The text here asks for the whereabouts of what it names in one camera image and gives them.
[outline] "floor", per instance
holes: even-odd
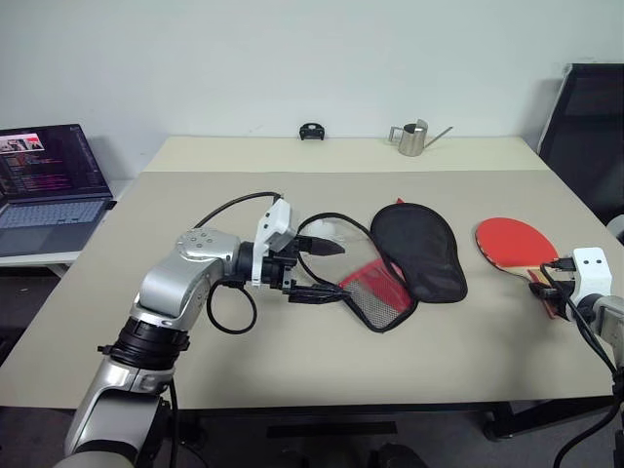
[[[57,284],[54,277],[0,276],[0,329],[25,328]],[[392,413],[341,416],[333,420],[314,416],[215,416],[202,419],[199,432],[201,456],[211,468],[265,466],[284,450],[305,453],[315,467],[362,467],[372,449],[393,442],[414,449],[431,468],[548,467],[561,445],[578,434],[599,415],[493,443],[481,432],[482,416],[475,412]],[[575,448],[565,459],[565,468],[610,467],[614,432],[611,423]],[[0,466],[40,468],[53,466],[62,458],[62,441],[71,415],[53,409],[0,408]],[[388,421],[396,434],[358,437],[268,437],[271,427],[310,424]],[[156,468],[168,465],[165,442]],[[205,465],[186,448],[181,448],[178,468]]]

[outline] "black chair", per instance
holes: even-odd
[[[538,152],[604,224],[624,215],[624,64],[570,66]]]
[[[18,343],[24,330],[0,327],[0,366],[2,366],[13,347]]]

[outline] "black object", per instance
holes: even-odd
[[[250,193],[249,195],[243,195],[242,197],[239,198],[235,198],[234,200],[230,200],[227,203],[224,203],[223,205],[221,205],[220,207],[218,207],[215,210],[212,210],[210,213],[206,214],[202,219],[200,219],[197,224],[195,224],[195,228],[198,227],[202,227],[204,224],[206,224],[208,221],[210,221],[213,217],[215,217],[216,215],[218,215],[221,212],[224,212],[225,210],[227,210],[230,207],[233,207],[234,205],[241,203],[241,202],[246,202],[248,200],[252,200],[254,198],[263,198],[263,197],[272,197],[273,198],[273,203],[277,202],[280,198],[282,198],[282,195],[280,195],[277,192],[256,192],[256,193]]]
[[[106,451],[117,453],[129,460],[131,463],[137,458],[137,450],[125,442],[119,441],[88,441],[82,446],[78,446],[74,453],[84,453],[86,451]]]
[[[169,396],[172,399],[172,448],[169,454],[169,468],[176,468],[177,444],[179,443],[179,408],[177,407],[176,382],[173,376],[169,382]]]
[[[613,405],[612,396],[550,400],[535,407],[513,412],[511,405],[500,403],[493,411],[494,419],[484,426],[490,440],[509,439],[524,433],[550,427],[595,414]]]
[[[250,321],[250,324],[244,327],[243,329],[238,329],[238,330],[229,329],[228,327],[224,327],[222,324],[220,324],[215,318],[215,314],[213,313],[213,295],[215,295],[216,288],[218,288],[219,286],[229,286],[230,288],[234,288],[240,291],[249,301],[250,306],[252,307],[252,320]],[[255,321],[257,320],[257,307],[255,306],[254,298],[252,297],[251,294],[245,291],[244,286],[242,284],[228,284],[227,281],[220,281],[220,280],[214,282],[214,284],[211,287],[210,292],[208,293],[208,297],[206,299],[206,313],[208,314],[208,319],[211,321],[211,324],[213,324],[217,330],[227,333],[227,334],[247,333],[249,330],[251,330],[254,327]]]
[[[301,139],[325,139],[325,129],[321,124],[313,122],[303,124],[299,129]]]
[[[267,439],[291,437],[372,436],[398,434],[395,421],[374,422],[320,422],[314,424],[287,424],[269,426]]]
[[[253,252],[253,243],[241,243],[236,265],[237,278],[223,281],[224,285],[240,288],[252,278]],[[263,260],[260,278],[262,284],[269,285],[273,290],[281,290],[282,293],[288,295],[289,302],[300,304],[327,304],[348,297],[349,294],[342,288],[329,282],[298,286],[296,280],[291,279],[290,272],[296,266],[301,252],[315,256],[329,256],[344,254],[344,248],[327,239],[297,235],[279,252],[269,252]]]
[[[310,468],[310,460],[307,456],[297,451],[282,451],[276,459],[262,465],[263,468]]]
[[[139,369],[171,369],[179,353],[189,346],[188,333],[165,329],[129,318],[115,344],[99,346],[97,351],[115,361]]]
[[[0,366],[9,357],[11,350],[20,340],[26,329],[0,328]]]
[[[376,464],[371,468],[428,468],[411,448],[397,444],[386,444],[376,454]]]
[[[624,413],[620,414],[624,425]],[[615,450],[613,451],[613,467],[624,468],[624,431],[615,431]]]
[[[204,466],[204,468],[210,468],[208,465],[208,461],[206,461],[206,459],[202,456],[200,451],[198,451],[196,448],[194,448],[190,444],[187,444],[186,442],[180,442],[179,446],[193,453],[193,455],[195,455],[195,458],[197,458],[197,460],[202,464],[202,466]]]
[[[430,208],[397,203],[379,211],[370,224],[378,247],[398,265],[411,295],[422,302],[457,302],[468,293],[455,236]]]
[[[564,457],[571,449],[573,449],[576,445],[580,444],[585,439],[587,439],[590,436],[593,436],[598,431],[600,431],[605,426],[607,426],[607,424],[611,422],[615,418],[615,416],[617,416],[617,414],[619,413],[621,403],[622,403],[622,400],[619,398],[616,398],[613,405],[609,409],[608,413],[605,414],[600,421],[598,421],[596,424],[591,426],[589,429],[586,429],[585,431],[581,432],[578,436],[574,437],[567,444],[565,444],[557,453],[557,456],[555,457],[555,462],[553,463],[553,467],[560,468],[562,461],[564,460]]]
[[[604,224],[624,214],[624,64],[571,66],[539,156]]]
[[[603,297],[602,294],[598,294],[598,293],[589,294],[583,297],[577,305],[578,312],[581,314],[583,319],[585,319],[585,322],[587,322],[588,324],[591,324],[596,320],[596,312],[594,312],[594,304],[601,297]],[[599,330],[601,330],[602,327],[603,327],[603,324],[600,323]]]
[[[573,281],[560,281],[559,286],[561,287],[564,295],[553,288],[551,285],[545,285],[543,283],[533,282],[528,284],[528,288],[533,293],[533,295],[540,300],[547,300],[549,303],[554,305],[557,308],[557,315],[563,319],[567,320],[566,315],[566,297],[570,296],[574,292],[574,282]],[[591,322],[593,319],[588,320],[588,317],[591,317],[591,313],[586,317],[583,314],[583,317],[586,321]]]
[[[46,266],[28,266],[26,268],[20,266],[3,266],[0,267],[0,278],[6,277],[55,277],[58,276]]]

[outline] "silver robotic arm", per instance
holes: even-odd
[[[296,236],[291,207],[283,199],[263,214],[254,243],[207,227],[182,234],[169,256],[143,279],[117,341],[98,349],[104,358],[65,439],[67,457],[56,468],[126,468],[141,461],[150,431],[167,409],[161,394],[172,382],[176,359],[188,348],[188,332],[216,282],[239,288],[247,281],[268,284],[291,302],[344,298],[332,286],[296,284],[291,269],[299,252],[344,250],[330,241]],[[162,437],[156,435],[158,445]]]
[[[583,248],[572,251],[574,290],[570,295],[592,332],[613,350],[617,369],[624,367],[624,299],[611,295],[612,275],[602,249]],[[566,317],[575,320],[570,307]]]
[[[234,275],[240,244],[236,236],[193,229],[147,273],[118,340],[100,348],[105,356],[67,434],[65,454],[81,456],[58,467],[84,459],[80,466],[105,459],[114,467],[114,456],[120,467],[137,462],[188,332],[212,284]]]

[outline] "desk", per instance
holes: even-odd
[[[219,151],[210,150],[212,141],[198,141],[204,157],[243,158],[235,139],[223,145],[218,138]],[[271,141],[263,144],[268,147]],[[509,143],[518,146],[514,138]],[[497,144],[504,158],[505,144]],[[452,147],[462,153],[462,144]],[[322,143],[315,148],[314,154],[323,154]],[[169,142],[165,150],[168,158],[184,151],[193,157],[202,154],[188,148],[176,153]],[[0,405],[75,408],[97,369],[96,345],[115,339],[148,269],[204,213],[266,189],[285,193],[301,216],[331,209],[364,224],[398,196],[431,207],[454,231],[468,295],[456,304],[421,303],[399,327],[378,334],[342,304],[292,305],[278,292],[253,292],[259,318],[250,333],[230,336],[212,328],[205,316],[198,320],[192,345],[177,363],[183,409],[491,402],[610,393],[607,370],[575,327],[549,320],[524,280],[492,268],[474,244],[474,228],[482,219],[517,217],[546,234],[561,253],[602,247],[614,276],[613,292],[624,293],[622,247],[528,148],[519,152],[524,152],[523,164],[534,166],[531,170],[288,175],[188,172],[192,168],[184,166],[184,157],[180,172],[160,171],[163,151],[96,232],[0,368]],[[249,171],[260,166],[251,164],[253,154],[247,157]],[[418,158],[402,158],[414,168],[419,163]],[[271,164],[262,161],[261,167]],[[257,200],[239,205],[213,226],[252,239],[265,208],[266,202]],[[234,300],[215,307],[236,310]]]
[[[146,172],[404,173],[549,171],[519,137],[442,138],[420,156],[383,139],[171,136]]]
[[[111,180],[108,183],[113,200],[119,201],[128,191],[131,180]],[[106,221],[108,213],[104,214],[100,224]],[[35,253],[33,255],[0,256],[0,267],[3,266],[47,266],[55,274],[62,276],[65,272],[65,265],[70,265],[81,251],[77,252],[55,252],[55,253]]]

